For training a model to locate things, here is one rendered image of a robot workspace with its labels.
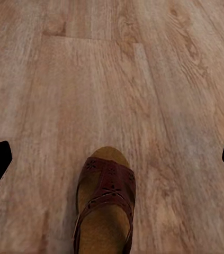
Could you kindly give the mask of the sandal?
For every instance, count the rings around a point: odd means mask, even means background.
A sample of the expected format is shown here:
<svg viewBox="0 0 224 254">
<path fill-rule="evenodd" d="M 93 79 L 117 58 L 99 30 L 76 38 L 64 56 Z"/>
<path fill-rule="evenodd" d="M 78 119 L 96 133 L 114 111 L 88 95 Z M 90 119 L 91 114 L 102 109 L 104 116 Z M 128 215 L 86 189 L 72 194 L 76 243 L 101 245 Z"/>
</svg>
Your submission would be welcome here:
<svg viewBox="0 0 224 254">
<path fill-rule="evenodd" d="M 95 151 L 78 180 L 74 254 L 130 254 L 135 201 L 135 174 L 123 153 Z"/>
</svg>

